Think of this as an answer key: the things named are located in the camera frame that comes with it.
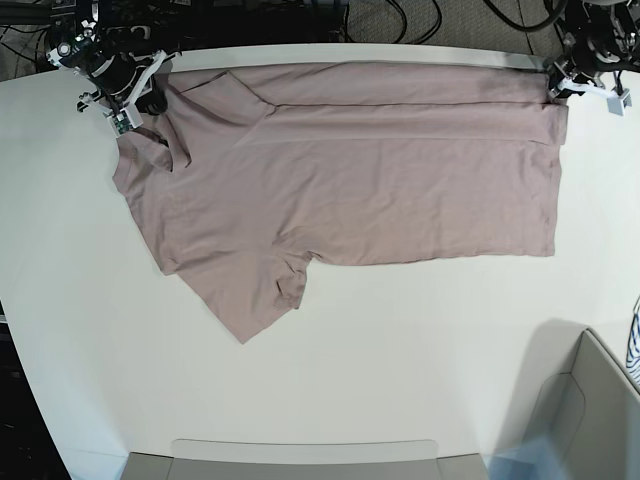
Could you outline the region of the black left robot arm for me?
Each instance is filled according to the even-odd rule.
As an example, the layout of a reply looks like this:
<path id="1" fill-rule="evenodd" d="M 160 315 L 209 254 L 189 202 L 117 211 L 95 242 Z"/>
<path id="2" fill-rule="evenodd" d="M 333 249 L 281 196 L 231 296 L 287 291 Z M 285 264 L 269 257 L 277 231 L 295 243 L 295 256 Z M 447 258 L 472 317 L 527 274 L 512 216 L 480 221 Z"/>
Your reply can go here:
<path id="1" fill-rule="evenodd" d="M 639 71 L 639 3 L 569 1 L 555 26 L 563 52 L 548 65 L 549 96 L 592 93 L 612 105 L 629 106 L 621 76 Z"/>

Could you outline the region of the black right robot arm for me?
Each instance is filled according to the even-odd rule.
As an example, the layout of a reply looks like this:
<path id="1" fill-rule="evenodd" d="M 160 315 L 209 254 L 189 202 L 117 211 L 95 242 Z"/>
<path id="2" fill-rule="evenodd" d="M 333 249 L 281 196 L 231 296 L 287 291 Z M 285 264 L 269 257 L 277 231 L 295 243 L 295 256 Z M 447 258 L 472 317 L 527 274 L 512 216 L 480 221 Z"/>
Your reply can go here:
<path id="1" fill-rule="evenodd" d="M 167 100 L 154 75 L 166 51 L 152 34 L 150 15 L 132 1 L 55 1 L 46 58 L 93 85 L 79 97 L 78 111 L 96 107 L 117 117 L 133 107 L 160 115 Z"/>

